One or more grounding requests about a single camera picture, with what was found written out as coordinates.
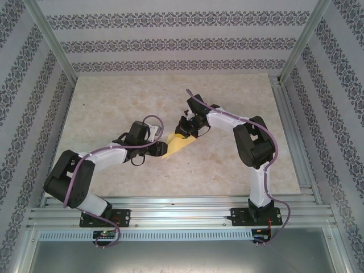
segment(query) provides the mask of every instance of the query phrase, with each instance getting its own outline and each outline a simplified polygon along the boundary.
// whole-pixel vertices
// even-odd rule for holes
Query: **robotic arm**
[[[124,146],[142,146],[154,141],[160,135],[161,127],[149,125],[148,123],[135,121],[128,133],[122,134],[118,139],[109,144],[107,150],[96,152],[84,160],[75,175],[71,193],[67,202],[70,208],[77,208],[83,212],[101,216],[110,221],[116,222],[119,210],[112,210],[112,205],[106,200],[89,192],[90,182],[94,173],[101,171],[114,164],[133,162],[137,155],[144,157],[162,156],[167,152],[167,144],[157,141],[153,145],[144,148],[123,148]],[[44,191],[54,198],[64,202],[72,173],[79,161],[88,153],[76,153],[71,150],[64,151],[55,164],[52,172],[44,183]],[[110,226],[88,214],[83,213],[80,221],[81,227],[102,227]]]
[[[195,97],[203,102],[199,94]],[[274,201],[271,200],[264,189],[264,169],[273,159],[275,146],[272,139],[262,129],[249,123],[239,121],[228,115],[218,113],[206,108],[193,98],[187,100],[189,109],[182,116],[175,133],[181,134],[184,138],[198,137],[198,131],[204,126],[216,127],[228,133],[233,133],[239,153],[243,163],[250,167],[251,191],[249,198],[248,213],[255,224],[266,224],[267,220],[279,214],[279,209],[274,208]],[[211,105],[212,108],[223,111],[218,105]],[[255,123],[267,127],[263,119],[259,116],[248,119]],[[267,170],[267,188],[270,190],[269,169]],[[243,224],[249,219],[241,219]]]

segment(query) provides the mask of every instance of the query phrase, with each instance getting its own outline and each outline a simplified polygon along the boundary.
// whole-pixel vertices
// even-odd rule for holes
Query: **beige marble floor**
[[[262,116],[280,151],[271,168],[272,192],[299,193],[266,74],[80,77],[56,158],[67,149],[103,147],[148,114],[164,121],[166,140],[187,109],[186,88],[231,113]],[[249,169],[239,159],[233,135],[211,129],[166,159],[146,157],[141,167],[125,163],[95,174],[91,190],[100,196],[248,195]]]

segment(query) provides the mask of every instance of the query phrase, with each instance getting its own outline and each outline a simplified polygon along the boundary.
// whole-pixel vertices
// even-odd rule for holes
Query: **aluminum frame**
[[[71,62],[68,60],[66,53],[64,52],[55,33],[53,32],[53,29],[49,24],[46,16],[43,14],[37,0],[24,0],[23,2],[26,5],[29,13],[32,15],[36,25],[42,32],[50,49],[53,51],[57,60],[61,64],[72,87],[75,87],[77,82],[77,73],[73,69]]]
[[[287,228],[322,228],[335,271],[353,272],[331,206],[322,203],[284,87],[279,85],[276,77],[271,77],[270,81],[301,189],[298,195],[276,195],[278,199],[288,202],[292,209]],[[231,225],[227,216],[230,216],[230,208],[247,207],[248,198],[248,196],[191,196],[105,199],[113,204],[114,208],[131,209],[130,227],[126,229],[133,233],[145,233],[148,230],[153,232],[177,230],[183,233],[191,230],[221,232],[236,230],[237,227]],[[29,272],[42,231],[61,230],[65,233],[74,233],[77,230],[97,230],[80,228],[78,224],[81,212],[63,209],[61,202],[53,197],[44,196],[41,204],[41,208],[31,210],[12,272]],[[276,206],[281,209],[284,221],[287,209],[282,204],[276,203]],[[240,228],[249,230],[266,226]]]
[[[295,43],[291,54],[289,55],[282,72],[279,75],[280,82],[285,82],[287,78],[289,78],[289,74],[293,67],[295,66],[298,58],[300,57],[304,47],[306,46],[309,38],[315,31],[317,24],[319,23],[321,17],[323,16],[324,12],[328,8],[330,4],[330,0],[318,0],[316,6],[311,12],[310,17],[307,20],[306,25],[304,26],[302,33],[300,34],[297,42]]]

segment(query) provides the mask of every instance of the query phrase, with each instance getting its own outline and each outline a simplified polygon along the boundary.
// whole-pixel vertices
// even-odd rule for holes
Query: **patterned wallpaper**
[[[317,0],[42,0],[79,75],[278,76]]]
[[[364,5],[332,1],[286,82],[306,152],[354,272],[364,272]]]
[[[19,0],[0,2],[0,272],[12,267],[71,101],[70,85]]]

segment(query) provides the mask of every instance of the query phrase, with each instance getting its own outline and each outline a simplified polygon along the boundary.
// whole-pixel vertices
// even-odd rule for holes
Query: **metal extrusion bar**
[[[337,227],[324,227],[322,229],[326,244],[328,246],[335,272],[353,273],[348,254],[342,243],[339,229]]]
[[[38,244],[40,231],[26,230],[20,244],[19,253],[16,256],[14,265],[9,272],[28,273],[34,258]]]
[[[284,86],[280,86],[280,84],[278,84],[278,80],[271,78],[270,82],[283,125],[284,134],[286,135],[288,148],[295,167],[297,179],[299,184],[303,186],[301,190],[303,190],[306,185],[310,185],[316,202],[318,204],[323,204],[293,111],[287,99],[286,90]]]
[[[73,69],[71,62],[68,60],[67,55],[64,52],[56,35],[54,34],[52,27],[49,25],[46,16],[43,14],[37,0],[24,0],[24,4],[45,37],[49,47],[56,55],[57,60],[61,64],[68,77],[68,80],[72,86],[75,87],[77,82],[77,74]]]
[[[282,69],[281,74],[279,75],[280,82],[285,82],[287,78],[289,77],[289,74],[291,73],[293,67],[295,66],[298,58],[300,57],[304,47],[308,43],[309,38],[315,31],[315,28],[317,24],[319,23],[321,17],[323,16],[325,10],[330,4],[330,0],[318,0],[316,6],[311,12],[310,17],[307,20],[307,23],[305,24],[301,35],[297,39],[297,42],[295,43],[291,54],[289,55],[286,63],[284,64],[284,67]]]
[[[252,240],[250,229],[209,230],[123,230],[122,242],[178,242],[178,241],[235,241]],[[40,231],[40,242],[90,242],[92,230],[47,230]],[[100,238],[98,241],[113,241]]]
[[[330,205],[317,205],[311,194],[276,196],[291,207],[288,228],[336,226]],[[247,207],[248,197],[125,197],[107,198],[116,209],[130,209],[129,229],[235,229],[230,216],[231,208]],[[282,219],[287,217],[287,208],[279,203]],[[27,229],[79,230],[81,212],[63,209],[61,202],[47,198],[44,208],[33,208]],[[265,228],[245,226],[242,228]]]

